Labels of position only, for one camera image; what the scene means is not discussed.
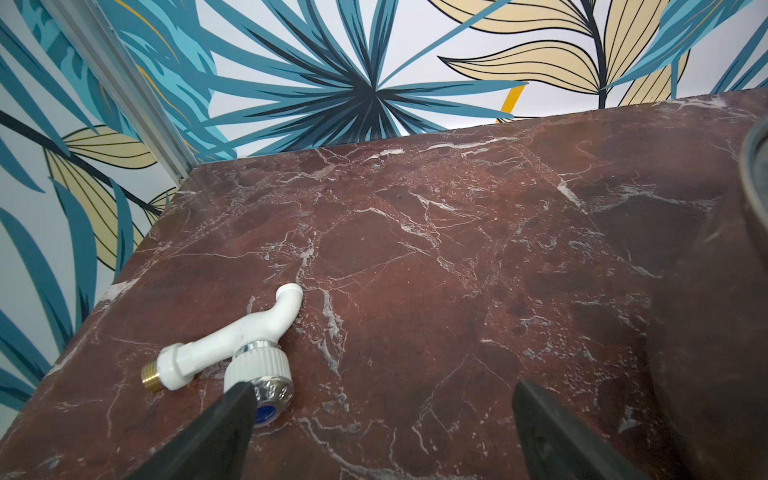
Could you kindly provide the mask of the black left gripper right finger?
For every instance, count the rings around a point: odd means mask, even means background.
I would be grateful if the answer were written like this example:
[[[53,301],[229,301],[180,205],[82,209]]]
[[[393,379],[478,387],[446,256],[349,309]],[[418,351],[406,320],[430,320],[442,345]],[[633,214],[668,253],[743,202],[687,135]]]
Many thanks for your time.
[[[535,382],[517,382],[512,407],[531,479],[648,477]]]

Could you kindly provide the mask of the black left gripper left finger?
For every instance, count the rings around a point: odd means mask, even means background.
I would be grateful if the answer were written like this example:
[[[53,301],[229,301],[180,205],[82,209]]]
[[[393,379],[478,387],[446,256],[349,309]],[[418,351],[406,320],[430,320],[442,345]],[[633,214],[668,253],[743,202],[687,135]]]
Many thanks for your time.
[[[256,407],[253,386],[237,383],[129,477],[239,479]]]

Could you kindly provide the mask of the stainless steel pot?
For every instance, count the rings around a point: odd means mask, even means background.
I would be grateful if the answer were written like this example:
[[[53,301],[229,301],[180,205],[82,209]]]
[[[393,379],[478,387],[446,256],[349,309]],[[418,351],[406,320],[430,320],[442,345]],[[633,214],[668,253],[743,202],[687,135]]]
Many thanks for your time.
[[[767,476],[767,121],[653,299],[648,357],[680,455],[700,479]]]

